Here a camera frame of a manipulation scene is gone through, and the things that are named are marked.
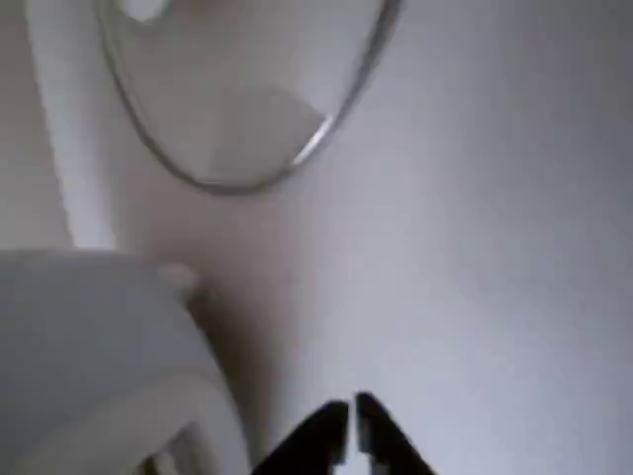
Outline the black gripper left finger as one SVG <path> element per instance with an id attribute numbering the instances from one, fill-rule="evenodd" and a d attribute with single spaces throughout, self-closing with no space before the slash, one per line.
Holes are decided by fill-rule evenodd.
<path id="1" fill-rule="evenodd" d="M 306 416 L 254 468 L 255 474 L 333 474 L 345 462 L 349 404 L 330 400 Z"/>

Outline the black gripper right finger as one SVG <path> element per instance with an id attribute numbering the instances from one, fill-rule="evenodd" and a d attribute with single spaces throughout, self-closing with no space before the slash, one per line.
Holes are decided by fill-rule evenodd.
<path id="1" fill-rule="evenodd" d="M 359 450 L 370 463 L 370 474 L 425 474 L 426 462 L 387 408 L 373 394 L 355 395 Z"/>

